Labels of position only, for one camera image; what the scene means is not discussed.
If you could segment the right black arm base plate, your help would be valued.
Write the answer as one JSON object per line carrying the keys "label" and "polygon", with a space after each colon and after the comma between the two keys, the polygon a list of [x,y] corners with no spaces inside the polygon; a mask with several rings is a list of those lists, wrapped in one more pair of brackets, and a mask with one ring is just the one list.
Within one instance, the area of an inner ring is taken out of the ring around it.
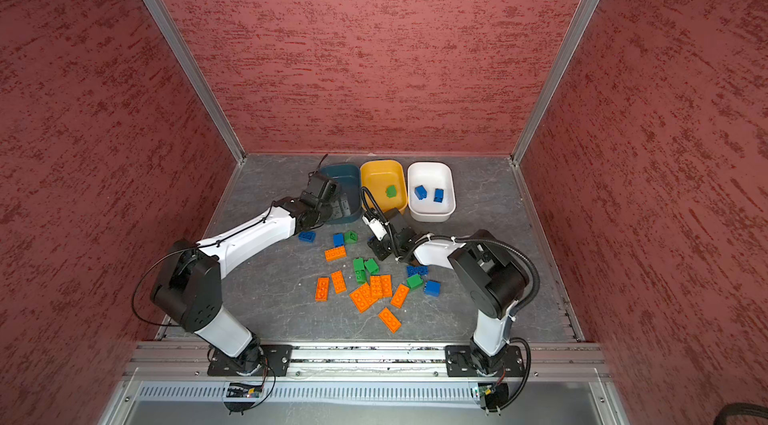
{"label": "right black arm base plate", "polygon": [[524,361],[516,346],[504,345],[493,356],[475,345],[449,345],[444,348],[449,377],[518,378],[524,375]]}

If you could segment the blue lego pair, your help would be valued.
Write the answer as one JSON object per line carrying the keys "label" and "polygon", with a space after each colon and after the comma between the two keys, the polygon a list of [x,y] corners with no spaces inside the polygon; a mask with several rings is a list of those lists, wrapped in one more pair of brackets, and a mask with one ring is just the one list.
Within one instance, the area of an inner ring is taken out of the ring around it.
{"label": "blue lego pair", "polygon": [[418,200],[424,200],[428,196],[428,192],[423,185],[417,186],[414,189],[414,193]]}

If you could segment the dark teal plastic bin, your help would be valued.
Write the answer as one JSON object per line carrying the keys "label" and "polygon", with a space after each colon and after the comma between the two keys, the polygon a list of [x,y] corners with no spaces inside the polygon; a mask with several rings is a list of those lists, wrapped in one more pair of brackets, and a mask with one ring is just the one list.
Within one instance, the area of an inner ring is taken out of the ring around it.
{"label": "dark teal plastic bin", "polygon": [[350,163],[324,166],[319,172],[338,184],[338,196],[332,202],[333,213],[328,225],[348,224],[362,215],[360,202],[361,174],[359,168]]}

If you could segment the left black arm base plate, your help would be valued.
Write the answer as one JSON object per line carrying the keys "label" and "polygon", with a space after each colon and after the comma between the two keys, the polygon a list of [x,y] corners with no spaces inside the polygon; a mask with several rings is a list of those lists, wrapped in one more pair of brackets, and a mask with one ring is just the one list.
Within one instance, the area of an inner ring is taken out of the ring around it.
{"label": "left black arm base plate", "polygon": [[294,347],[281,344],[251,344],[236,356],[230,357],[220,349],[209,346],[207,375],[213,377],[256,378],[265,374],[284,377]]}

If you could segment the green lego with hole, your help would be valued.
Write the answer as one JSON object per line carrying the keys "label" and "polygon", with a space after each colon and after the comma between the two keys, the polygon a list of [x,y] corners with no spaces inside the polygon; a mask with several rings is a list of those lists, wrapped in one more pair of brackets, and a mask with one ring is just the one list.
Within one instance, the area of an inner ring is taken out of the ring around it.
{"label": "green lego with hole", "polygon": [[343,234],[344,244],[350,245],[358,242],[358,235],[354,231],[347,231]]}

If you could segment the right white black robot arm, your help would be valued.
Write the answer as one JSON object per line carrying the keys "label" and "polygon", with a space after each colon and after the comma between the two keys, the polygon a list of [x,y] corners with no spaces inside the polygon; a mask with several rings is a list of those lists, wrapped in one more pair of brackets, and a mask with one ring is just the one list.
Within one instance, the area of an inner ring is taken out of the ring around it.
{"label": "right white black robot arm", "polygon": [[365,211],[362,220],[373,233],[368,244],[377,257],[455,273],[478,311],[468,359],[481,375],[500,370],[512,342],[513,319],[540,290],[532,261],[483,229],[463,237],[420,234],[396,209]]}

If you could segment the yellow plastic bin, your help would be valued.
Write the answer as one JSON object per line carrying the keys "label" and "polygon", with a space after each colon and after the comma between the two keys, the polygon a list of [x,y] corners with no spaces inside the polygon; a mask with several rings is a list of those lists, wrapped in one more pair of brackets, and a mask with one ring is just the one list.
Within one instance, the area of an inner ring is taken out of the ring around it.
{"label": "yellow plastic bin", "polygon": [[[404,213],[408,205],[407,187],[402,165],[395,160],[374,160],[360,167],[361,185],[373,195],[383,212],[397,209]],[[394,185],[397,195],[386,196],[388,186]]]}

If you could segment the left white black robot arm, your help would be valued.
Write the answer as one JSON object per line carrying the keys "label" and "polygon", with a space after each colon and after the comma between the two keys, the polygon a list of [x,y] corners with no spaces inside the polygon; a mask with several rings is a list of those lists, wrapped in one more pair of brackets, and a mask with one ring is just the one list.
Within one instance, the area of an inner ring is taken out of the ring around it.
{"label": "left white black robot arm", "polygon": [[213,237],[175,242],[139,281],[154,275],[151,302],[173,325],[207,342],[231,372],[263,373],[260,339],[223,304],[224,278],[272,245],[359,212],[360,189],[314,171],[299,196],[275,200],[257,217]]}

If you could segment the white plastic bin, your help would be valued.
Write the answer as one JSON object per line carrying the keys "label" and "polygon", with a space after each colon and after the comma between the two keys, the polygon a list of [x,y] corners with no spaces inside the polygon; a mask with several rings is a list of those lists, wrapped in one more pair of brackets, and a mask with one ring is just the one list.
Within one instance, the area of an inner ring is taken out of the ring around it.
{"label": "white plastic bin", "polygon": [[[449,220],[457,207],[453,174],[450,167],[440,162],[415,162],[407,170],[408,200],[411,217],[422,223],[443,223]],[[428,196],[418,200],[414,189],[423,185]],[[444,201],[435,203],[435,189],[444,190]]]}

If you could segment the blue lego small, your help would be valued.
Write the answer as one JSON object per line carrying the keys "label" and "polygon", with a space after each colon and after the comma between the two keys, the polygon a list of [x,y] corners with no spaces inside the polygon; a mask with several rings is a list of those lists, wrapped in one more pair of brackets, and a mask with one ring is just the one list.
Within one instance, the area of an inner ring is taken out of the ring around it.
{"label": "blue lego small", "polygon": [[444,190],[443,189],[435,189],[434,195],[433,195],[433,201],[435,203],[442,203],[444,201]]}

